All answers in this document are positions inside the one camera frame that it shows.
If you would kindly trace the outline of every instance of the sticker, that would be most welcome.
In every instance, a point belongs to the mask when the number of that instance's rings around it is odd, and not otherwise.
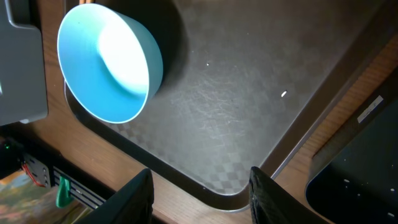
[[[369,106],[366,108],[361,115],[357,118],[358,123],[362,122],[377,106],[383,101],[381,96],[378,96]]]

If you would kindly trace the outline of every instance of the bowl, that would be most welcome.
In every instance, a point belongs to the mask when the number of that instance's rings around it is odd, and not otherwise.
[[[134,119],[162,81],[162,56],[150,32],[99,4],[68,12],[58,31],[57,50],[73,96],[108,123]]]

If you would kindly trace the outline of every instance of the wood grain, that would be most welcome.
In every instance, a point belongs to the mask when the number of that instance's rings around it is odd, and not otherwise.
[[[49,115],[29,127],[62,155],[114,190],[120,189],[144,166],[80,124],[63,95],[63,77],[57,58],[57,32],[63,17],[62,0],[38,0],[42,25]],[[306,205],[304,188],[312,156],[350,114],[380,85],[398,64],[398,37],[391,40],[329,116],[276,178],[286,191]],[[154,215],[168,223],[251,223],[250,210],[223,213],[207,207],[154,174]]]

